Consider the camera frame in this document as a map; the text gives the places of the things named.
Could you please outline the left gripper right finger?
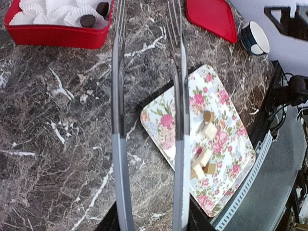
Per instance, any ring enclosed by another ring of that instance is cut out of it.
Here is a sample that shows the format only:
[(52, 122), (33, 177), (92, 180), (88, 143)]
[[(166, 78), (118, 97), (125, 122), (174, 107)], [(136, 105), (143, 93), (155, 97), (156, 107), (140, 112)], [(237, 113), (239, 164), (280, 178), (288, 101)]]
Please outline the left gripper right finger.
[(189, 231), (213, 231), (214, 227), (207, 219), (199, 219), (194, 210), (190, 208)]

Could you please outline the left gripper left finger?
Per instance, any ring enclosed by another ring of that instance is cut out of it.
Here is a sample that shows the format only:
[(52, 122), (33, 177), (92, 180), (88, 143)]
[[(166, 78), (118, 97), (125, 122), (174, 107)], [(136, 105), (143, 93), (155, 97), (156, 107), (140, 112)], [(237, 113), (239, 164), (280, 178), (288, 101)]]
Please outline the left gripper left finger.
[(95, 231), (120, 231), (116, 204), (111, 206)]

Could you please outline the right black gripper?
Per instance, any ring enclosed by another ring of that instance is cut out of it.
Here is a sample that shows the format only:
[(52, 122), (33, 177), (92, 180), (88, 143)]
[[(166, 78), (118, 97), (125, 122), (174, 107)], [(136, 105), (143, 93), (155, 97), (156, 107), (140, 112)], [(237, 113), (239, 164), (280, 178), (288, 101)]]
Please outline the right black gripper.
[[(273, 11), (281, 11), (277, 20)], [(280, 34), (302, 41), (308, 40), (308, 5), (297, 4), (294, 17), (291, 17), (290, 6), (265, 6), (264, 14), (272, 21)]]

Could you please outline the dark round chocolate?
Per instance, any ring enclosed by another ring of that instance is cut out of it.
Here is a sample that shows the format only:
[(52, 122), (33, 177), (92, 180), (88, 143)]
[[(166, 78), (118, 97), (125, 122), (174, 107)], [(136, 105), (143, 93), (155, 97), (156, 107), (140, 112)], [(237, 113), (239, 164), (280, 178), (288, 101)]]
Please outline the dark round chocolate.
[(96, 17), (94, 15), (87, 14), (87, 15), (83, 15), (80, 18), (80, 24), (82, 27), (93, 28), (95, 23), (96, 23)]

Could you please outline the dark square chocolate bottom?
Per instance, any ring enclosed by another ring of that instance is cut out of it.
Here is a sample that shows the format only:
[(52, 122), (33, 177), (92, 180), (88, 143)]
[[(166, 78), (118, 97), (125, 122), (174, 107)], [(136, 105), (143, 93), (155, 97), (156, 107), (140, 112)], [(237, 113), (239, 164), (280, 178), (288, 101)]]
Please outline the dark square chocolate bottom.
[(96, 12), (99, 15), (106, 17), (108, 15), (108, 12), (109, 12), (109, 3), (108, 2), (98, 3), (98, 5), (96, 7)]

